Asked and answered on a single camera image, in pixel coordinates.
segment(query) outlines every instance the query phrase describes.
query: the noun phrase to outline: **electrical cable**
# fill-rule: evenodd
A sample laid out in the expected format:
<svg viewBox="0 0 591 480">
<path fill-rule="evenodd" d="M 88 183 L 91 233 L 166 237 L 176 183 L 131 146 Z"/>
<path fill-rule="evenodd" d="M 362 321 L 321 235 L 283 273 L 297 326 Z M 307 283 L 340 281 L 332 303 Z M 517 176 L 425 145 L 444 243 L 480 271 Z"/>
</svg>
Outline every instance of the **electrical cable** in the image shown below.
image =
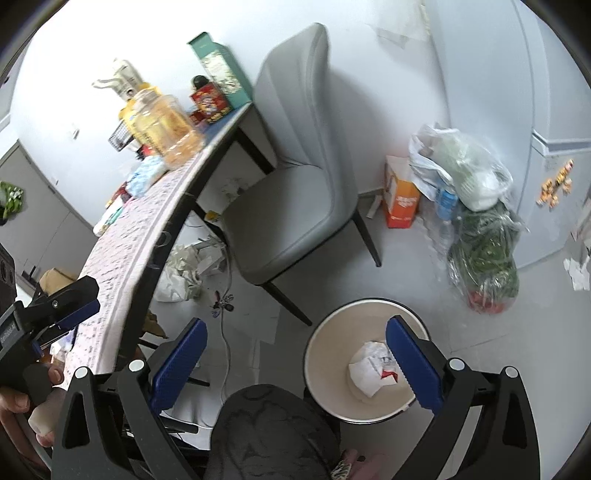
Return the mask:
<svg viewBox="0 0 591 480">
<path fill-rule="evenodd" d="M 227 275 L 228 280 L 226 282 L 226 288 L 220 297 L 221 300 L 223 300 L 226 297 L 226 295 L 228 295 L 228 293 L 230 292 L 230 288 L 232 288 L 232 256 L 230 254 L 229 247 L 227 245 L 224 245 L 222 247 L 222 252 L 223 252 L 224 258 L 226 260 L 226 269 L 228 271 L 228 275 Z M 226 383 L 228 381 L 228 376 L 230 374 L 230 359 L 231 359 L 230 344 L 228 343 L 228 340 L 226 339 L 226 335 L 224 334 L 224 331 L 223 331 L 224 310 L 225 310 L 225 308 L 223 306 L 221 306 L 220 307 L 220 334 L 222 336 L 222 340 L 223 340 L 224 347 L 226 350 L 226 372 L 224 374 L 222 386 L 220 388 L 220 402 L 222 405 L 224 404 L 224 402 L 226 401 L 226 399 L 228 397 L 226 395 Z M 214 422 L 214 425 L 208 425 L 207 423 L 205 423 L 203 421 L 203 419 L 200 419 L 199 421 L 195 421 L 192 423 L 197 425 L 199 428 L 206 429 L 206 430 L 212 430 L 213 426 L 215 425 L 215 422 Z"/>
</svg>

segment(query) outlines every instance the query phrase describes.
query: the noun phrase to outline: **white bag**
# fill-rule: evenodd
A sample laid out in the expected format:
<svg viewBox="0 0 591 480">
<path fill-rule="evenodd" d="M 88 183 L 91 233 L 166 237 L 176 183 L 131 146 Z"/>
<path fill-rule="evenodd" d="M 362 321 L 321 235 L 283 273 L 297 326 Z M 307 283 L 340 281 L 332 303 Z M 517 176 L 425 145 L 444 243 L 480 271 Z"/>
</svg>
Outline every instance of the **white bag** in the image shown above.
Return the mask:
<svg viewBox="0 0 591 480">
<path fill-rule="evenodd" d="M 197 297 L 202 285 L 197 274 L 199 261 L 194 245 L 175 245 L 158 279 L 154 300 L 183 301 Z"/>
<path fill-rule="evenodd" d="M 410 165 L 417 188 L 435 200 L 442 184 L 455 188 L 462 203 L 473 212 L 488 210 L 513 184 L 507 168 L 472 137 L 456 128 L 423 125 L 410 139 Z"/>
</svg>

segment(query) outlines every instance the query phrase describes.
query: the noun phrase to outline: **green box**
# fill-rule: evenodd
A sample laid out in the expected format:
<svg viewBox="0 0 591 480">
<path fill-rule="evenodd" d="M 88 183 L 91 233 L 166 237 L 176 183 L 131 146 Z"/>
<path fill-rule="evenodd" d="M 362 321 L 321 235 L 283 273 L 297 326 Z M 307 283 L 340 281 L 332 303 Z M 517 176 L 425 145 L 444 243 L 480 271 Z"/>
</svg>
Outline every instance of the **green box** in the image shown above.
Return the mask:
<svg viewBox="0 0 591 480">
<path fill-rule="evenodd" d="M 197 35 L 189 45 L 233 108 L 252 101 L 252 85 L 228 48 L 212 41 L 207 32 Z"/>
</svg>

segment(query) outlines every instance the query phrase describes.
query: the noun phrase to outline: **white cabinet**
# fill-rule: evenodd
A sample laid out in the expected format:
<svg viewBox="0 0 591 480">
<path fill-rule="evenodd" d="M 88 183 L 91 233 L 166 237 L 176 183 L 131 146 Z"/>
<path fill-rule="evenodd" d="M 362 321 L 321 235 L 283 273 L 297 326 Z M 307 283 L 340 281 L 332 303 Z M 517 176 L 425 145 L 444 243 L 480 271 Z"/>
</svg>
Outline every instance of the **white cabinet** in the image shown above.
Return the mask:
<svg viewBox="0 0 591 480">
<path fill-rule="evenodd" d="M 50 268 L 78 275 L 96 238 L 48 186 L 20 146 L 0 165 L 0 180 L 24 189 L 22 211 L 0 226 L 0 243 L 14 258 L 17 274 L 30 273 L 35 267 L 35 280 Z"/>
</svg>

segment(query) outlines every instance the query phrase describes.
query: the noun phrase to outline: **orange box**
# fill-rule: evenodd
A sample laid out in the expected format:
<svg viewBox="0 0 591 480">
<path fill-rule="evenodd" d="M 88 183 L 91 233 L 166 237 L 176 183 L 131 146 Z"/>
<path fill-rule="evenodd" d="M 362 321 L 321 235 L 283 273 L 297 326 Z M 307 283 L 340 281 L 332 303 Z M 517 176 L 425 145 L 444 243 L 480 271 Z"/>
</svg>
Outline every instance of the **orange box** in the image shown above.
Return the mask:
<svg viewBox="0 0 591 480">
<path fill-rule="evenodd" d="M 386 156 L 384 168 L 384 212 L 388 228 L 410 228 L 421 193 L 411 182 L 408 158 Z"/>
</svg>

